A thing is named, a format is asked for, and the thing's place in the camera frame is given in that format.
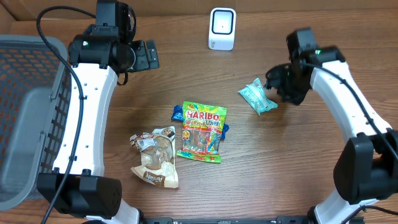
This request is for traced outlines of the blue snack wrapper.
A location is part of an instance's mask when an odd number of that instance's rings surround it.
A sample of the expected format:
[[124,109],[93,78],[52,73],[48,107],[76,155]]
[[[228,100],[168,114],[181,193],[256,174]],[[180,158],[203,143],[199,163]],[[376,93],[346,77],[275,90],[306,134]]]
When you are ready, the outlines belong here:
[[[184,121],[182,105],[176,105],[171,117],[172,121]],[[225,139],[226,133],[229,131],[229,126],[225,124],[221,133],[221,139]]]

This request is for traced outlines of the green Haribo candy bag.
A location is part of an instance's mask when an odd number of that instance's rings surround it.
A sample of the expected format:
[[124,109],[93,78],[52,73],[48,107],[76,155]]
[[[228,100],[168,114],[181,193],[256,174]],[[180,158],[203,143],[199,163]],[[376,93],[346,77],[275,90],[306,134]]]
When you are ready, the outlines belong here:
[[177,155],[197,161],[221,163],[219,144],[227,109],[185,101],[182,104],[182,148]]

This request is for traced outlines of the cookie bag brown white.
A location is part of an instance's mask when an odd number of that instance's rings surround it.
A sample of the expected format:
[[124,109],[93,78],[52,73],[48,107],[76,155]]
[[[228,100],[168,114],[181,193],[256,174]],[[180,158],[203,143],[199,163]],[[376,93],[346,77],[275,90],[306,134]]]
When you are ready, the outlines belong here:
[[130,145],[141,155],[141,165],[131,168],[134,174],[158,187],[179,187],[173,126],[154,129],[151,133],[132,135]]

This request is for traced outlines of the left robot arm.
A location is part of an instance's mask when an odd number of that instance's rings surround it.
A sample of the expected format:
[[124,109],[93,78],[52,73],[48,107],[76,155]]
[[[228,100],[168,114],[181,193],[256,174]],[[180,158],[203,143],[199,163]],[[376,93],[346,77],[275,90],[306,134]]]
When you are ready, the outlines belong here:
[[62,143],[37,190],[50,210],[87,223],[144,223],[143,213],[122,198],[121,182],[104,176],[104,133],[119,77],[159,67],[153,40],[134,38],[136,15],[119,1],[98,1],[95,23],[75,36],[61,63],[71,76]]

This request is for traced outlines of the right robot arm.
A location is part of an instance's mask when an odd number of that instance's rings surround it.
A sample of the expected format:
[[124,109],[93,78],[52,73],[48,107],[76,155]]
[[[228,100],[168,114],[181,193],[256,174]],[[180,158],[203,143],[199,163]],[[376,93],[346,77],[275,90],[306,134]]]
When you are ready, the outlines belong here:
[[345,147],[333,169],[335,188],[306,216],[279,217],[278,223],[364,223],[367,209],[397,193],[397,131],[372,108],[354,82],[338,47],[321,48],[310,28],[286,37],[289,62],[266,73],[265,88],[282,101],[300,105],[317,92],[341,130]]

